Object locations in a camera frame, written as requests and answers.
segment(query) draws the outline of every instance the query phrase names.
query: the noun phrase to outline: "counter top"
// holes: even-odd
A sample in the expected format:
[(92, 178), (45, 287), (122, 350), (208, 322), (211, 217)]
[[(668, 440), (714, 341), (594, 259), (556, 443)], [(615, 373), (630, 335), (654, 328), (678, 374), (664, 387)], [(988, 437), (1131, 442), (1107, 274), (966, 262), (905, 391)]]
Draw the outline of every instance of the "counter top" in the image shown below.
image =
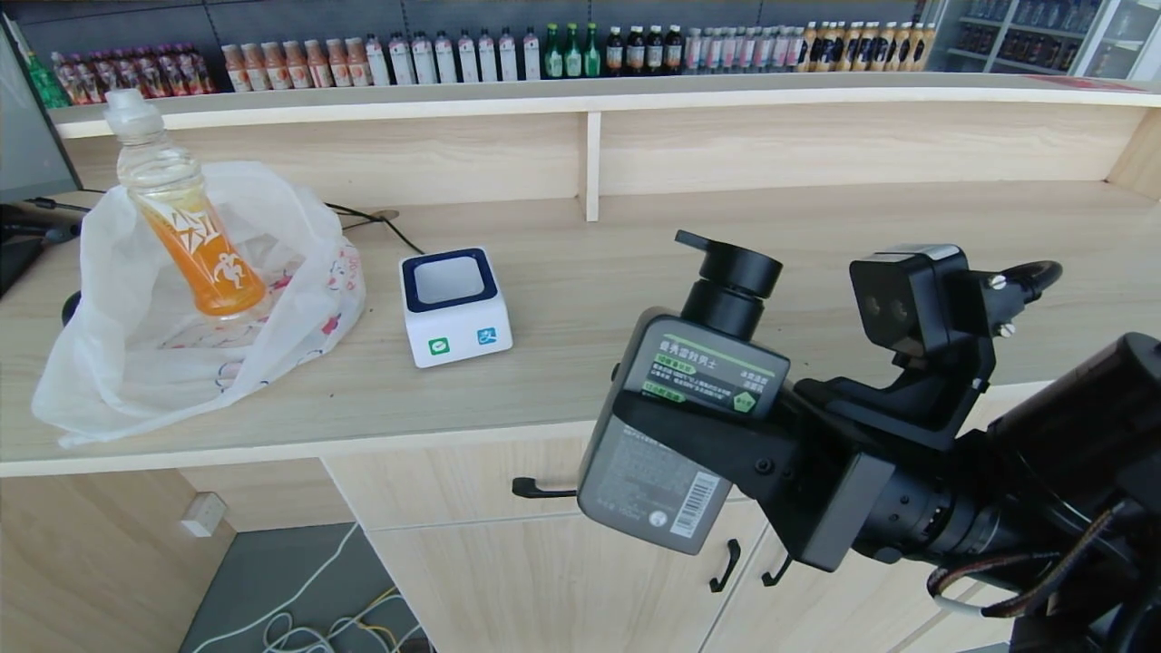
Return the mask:
[(995, 383), (1055, 378), (1125, 331), (1156, 333), (1161, 204), (1102, 182), (836, 186), (605, 198), (586, 224), (576, 200), (402, 207), (419, 246), (485, 245), (513, 350), (420, 371), (406, 345), (385, 228), (348, 231), (365, 264), (367, 309), (330, 354), (237, 404), (142, 436), (63, 450), (29, 410), (79, 287), (78, 244), (49, 250), (0, 300), (0, 476), (187, 467), (354, 453), (423, 443), (553, 437), (590, 428), (633, 324), (679, 309), (700, 254), (678, 228), (766, 252), (785, 265), (756, 340), (793, 360), (792, 378), (893, 378), (867, 343), (848, 263), (896, 242), (951, 242), (975, 268), (1055, 258), (1063, 279), (997, 343)]
[[(838, 102), (1161, 107), (1161, 84), (1063, 77), (831, 72), (222, 93), (154, 100), (166, 128)], [(62, 138), (110, 134), (102, 106), (52, 109)]]

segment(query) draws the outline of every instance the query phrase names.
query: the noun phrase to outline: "wall outlet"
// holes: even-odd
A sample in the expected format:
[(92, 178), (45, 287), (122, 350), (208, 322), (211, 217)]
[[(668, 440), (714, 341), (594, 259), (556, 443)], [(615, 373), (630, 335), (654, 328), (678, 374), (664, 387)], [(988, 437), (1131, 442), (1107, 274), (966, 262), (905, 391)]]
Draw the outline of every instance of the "wall outlet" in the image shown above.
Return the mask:
[(203, 491), (186, 509), (181, 525), (194, 537), (211, 537), (224, 516), (225, 502), (211, 491)]

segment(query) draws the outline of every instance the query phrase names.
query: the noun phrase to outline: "black handle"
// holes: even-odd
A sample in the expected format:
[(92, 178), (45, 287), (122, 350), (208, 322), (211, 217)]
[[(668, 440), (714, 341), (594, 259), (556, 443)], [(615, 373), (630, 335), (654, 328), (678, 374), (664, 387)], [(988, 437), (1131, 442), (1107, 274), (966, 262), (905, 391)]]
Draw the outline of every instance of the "black handle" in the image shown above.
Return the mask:
[(517, 476), (512, 479), (512, 494), (524, 498), (560, 498), (576, 496), (577, 490), (542, 490), (536, 487), (536, 479)]
[(738, 544), (736, 539), (727, 541), (726, 547), (729, 548), (729, 564), (726, 565), (726, 573), (722, 574), (721, 580), (709, 580), (709, 591), (714, 594), (726, 589), (726, 583), (729, 582), (729, 575), (734, 573), (734, 567), (737, 566), (738, 559), (742, 558), (742, 545)]
[(783, 560), (783, 566), (778, 568), (778, 573), (776, 575), (771, 576), (770, 572), (762, 574), (762, 587), (774, 587), (778, 584), (778, 581), (783, 580), (783, 576), (786, 575), (786, 569), (791, 568), (792, 561), (791, 554), (787, 553), (786, 560)]

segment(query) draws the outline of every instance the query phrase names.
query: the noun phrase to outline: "barcode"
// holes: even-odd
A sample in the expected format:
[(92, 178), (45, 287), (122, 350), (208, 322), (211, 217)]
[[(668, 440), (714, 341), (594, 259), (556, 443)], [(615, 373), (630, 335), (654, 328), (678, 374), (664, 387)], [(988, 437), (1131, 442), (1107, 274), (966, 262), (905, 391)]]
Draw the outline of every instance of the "barcode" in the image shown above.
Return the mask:
[(682, 510), (677, 514), (677, 519), (673, 519), (673, 528), (669, 532), (684, 538), (693, 537), (693, 531), (701, 523), (701, 516), (706, 514), (706, 505), (720, 480), (713, 474), (698, 472), (698, 475), (693, 478), (693, 485), (690, 486), (690, 491), (685, 495), (685, 501), (682, 502)]

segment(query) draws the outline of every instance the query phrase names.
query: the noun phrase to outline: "bottle cap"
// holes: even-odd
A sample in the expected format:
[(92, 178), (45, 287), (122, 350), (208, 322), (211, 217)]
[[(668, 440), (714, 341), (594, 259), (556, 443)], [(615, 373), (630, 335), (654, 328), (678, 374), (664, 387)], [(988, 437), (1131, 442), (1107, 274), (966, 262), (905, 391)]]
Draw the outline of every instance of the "bottle cap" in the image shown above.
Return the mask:
[(104, 94), (104, 121), (117, 136), (145, 136), (165, 130), (157, 107), (145, 102), (140, 91), (124, 88)]

